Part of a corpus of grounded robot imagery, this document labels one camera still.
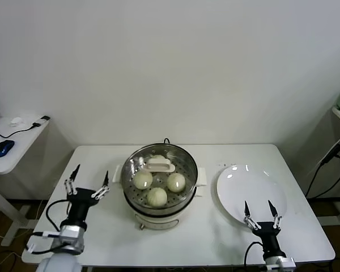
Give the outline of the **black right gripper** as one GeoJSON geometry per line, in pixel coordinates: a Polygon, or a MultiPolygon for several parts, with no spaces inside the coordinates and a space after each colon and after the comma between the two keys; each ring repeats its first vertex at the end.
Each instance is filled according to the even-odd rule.
{"type": "Polygon", "coordinates": [[[247,201],[244,201],[244,222],[252,230],[252,233],[261,239],[264,253],[280,253],[281,248],[277,240],[277,235],[280,233],[282,216],[278,214],[276,207],[270,200],[268,200],[268,204],[274,222],[257,223],[254,221],[250,215],[247,201]]]}

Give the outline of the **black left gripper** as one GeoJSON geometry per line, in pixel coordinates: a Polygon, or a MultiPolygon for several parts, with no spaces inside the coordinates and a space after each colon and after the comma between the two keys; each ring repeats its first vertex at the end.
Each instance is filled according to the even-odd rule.
{"type": "Polygon", "coordinates": [[[69,178],[64,182],[67,200],[70,202],[71,207],[67,216],[68,224],[83,224],[86,221],[86,217],[90,207],[97,205],[98,200],[102,199],[109,191],[109,177],[108,171],[106,172],[103,185],[97,191],[85,188],[76,188],[74,186],[75,178],[78,174],[80,165],[72,171],[69,178]]]}

